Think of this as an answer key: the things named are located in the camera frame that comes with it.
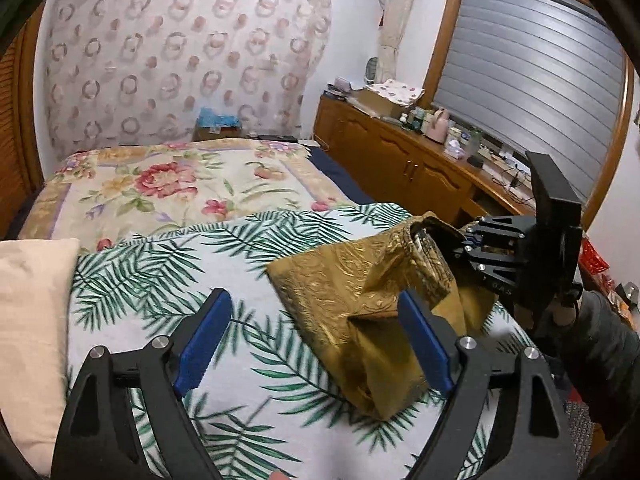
gray roller blind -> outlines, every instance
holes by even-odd
[[[462,0],[434,104],[509,144],[548,153],[582,199],[623,91],[623,51],[574,0]]]

metal bolt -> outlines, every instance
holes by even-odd
[[[169,338],[165,335],[159,335],[158,337],[153,338],[151,341],[151,346],[153,348],[166,348],[169,344]]]
[[[462,348],[466,348],[467,350],[473,350],[476,346],[478,346],[478,343],[476,343],[476,340],[472,337],[465,335],[460,339],[460,346],[462,346]]]
[[[104,346],[94,346],[89,352],[91,359],[98,359],[104,355]]]
[[[540,357],[540,352],[538,352],[537,348],[533,348],[533,346],[527,346],[524,349],[524,355],[527,359],[537,359]]]

pink kettle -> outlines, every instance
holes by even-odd
[[[447,139],[447,131],[449,130],[449,111],[440,108],[434,113],[425,135],[431,140],[435,140],[440,144],[444,144]]]

blue gripper pad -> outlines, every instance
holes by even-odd
[[[200,386],[232,314],[231,296],[222,290],[180,354],[178,374],[174,381],[174,391],[180,398]]]
[[[402,291],[398,295],[398,320],[409,338],[429,386],[448,395],[455,386],[451,369],[458,366],[451,362],[451,352],[456,352],[456,333],[444,318],[434,314],[427,314],[434,326],[427,322],[420,309],[421,303],[422,300],[413,291]],[[447,339],[443,341],[446,346],[438,336]]]

patterned wall cloth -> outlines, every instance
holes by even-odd
[[[331,0],[58,0],[47,116],[59,158],[188,140],[203,106],[295,133]]]

